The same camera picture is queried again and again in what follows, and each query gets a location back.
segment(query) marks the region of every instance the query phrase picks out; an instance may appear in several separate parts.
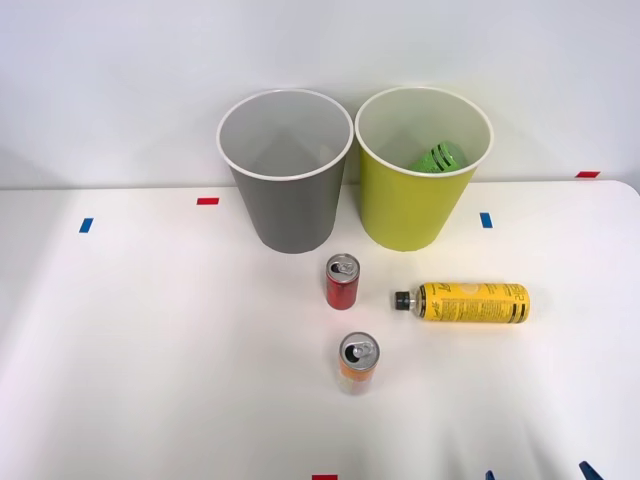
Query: white wall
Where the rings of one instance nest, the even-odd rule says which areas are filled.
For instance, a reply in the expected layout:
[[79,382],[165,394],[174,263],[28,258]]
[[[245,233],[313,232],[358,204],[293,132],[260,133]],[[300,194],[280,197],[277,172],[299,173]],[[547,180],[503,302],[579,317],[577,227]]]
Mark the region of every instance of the white wall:
[[631,0],[4,0],[0,188],[231,184],[214,133],[247,94],[313,88],[355,114],[398,84],[486,110],[477,180],[601,170],[638,188],[639,15]]

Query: white table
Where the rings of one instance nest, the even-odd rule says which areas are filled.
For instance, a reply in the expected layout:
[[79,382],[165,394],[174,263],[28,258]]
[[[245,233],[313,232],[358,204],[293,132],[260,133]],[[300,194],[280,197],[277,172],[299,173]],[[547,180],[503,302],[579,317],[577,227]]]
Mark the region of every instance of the white table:
[[[640,475],[632,188],[472,184],[416,253],[375,244],[356,197],[324,245],[283,255],[234,188],[0,192],[0,479],[570,480],[581,460]],[[342,251],[362,277],[339,312],[323,281]],[[445,280],[523,283],[531,316],[391,310],[394,290]],[[333,374],[354,330],[382,350],[361,397]]]

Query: can lid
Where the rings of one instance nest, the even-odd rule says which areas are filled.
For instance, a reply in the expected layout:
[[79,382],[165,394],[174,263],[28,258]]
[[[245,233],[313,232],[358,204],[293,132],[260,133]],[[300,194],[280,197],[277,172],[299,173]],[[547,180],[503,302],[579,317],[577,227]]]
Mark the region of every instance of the can lid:
[[371,370],[380,358],[380,347],[371,335],[353,332],[342,340],[340,358],[354,370]]
[[360,263],[353,255],[339,253],[327,262],[327,275],[338,283],[349,283],[360,275]]
[[410,310],[411,295],[409,292],[396,292],[396,310]]

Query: bottle cap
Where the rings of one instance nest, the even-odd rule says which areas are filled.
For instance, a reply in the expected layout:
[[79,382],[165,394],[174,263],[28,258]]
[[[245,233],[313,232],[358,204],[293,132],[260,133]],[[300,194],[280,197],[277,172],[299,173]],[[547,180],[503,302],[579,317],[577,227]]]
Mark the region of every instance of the bottle cap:
[[409,292],[396,292],[396,310],[410,310],[411,296]]

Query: blue object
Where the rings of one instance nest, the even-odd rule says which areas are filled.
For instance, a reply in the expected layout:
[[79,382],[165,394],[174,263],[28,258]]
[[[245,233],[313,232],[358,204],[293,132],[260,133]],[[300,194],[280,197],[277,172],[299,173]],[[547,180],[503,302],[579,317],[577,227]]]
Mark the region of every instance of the blue object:
[[580,463],[580,470],[582,470],[585,480],[604,480],[587,462]]
[[[598,472],[596,472],[587,462],[581,462],[579,466],[585,480],[604,480],[604,478],[598,475]],[[485,480],[496,480],[496,477],[493,476],[493,472],[491,472],[491,470],[487,472]]]
[[482,212],[480,214],[480,221],[482,222],[482,228],[493,228],[493,223],[491,223],[491,215],[487,212]]
[[89,229],[91,228],[92,223],[93,218],[85,218],[82,221],[82,225],[80,225],[80,233],[89,233]]

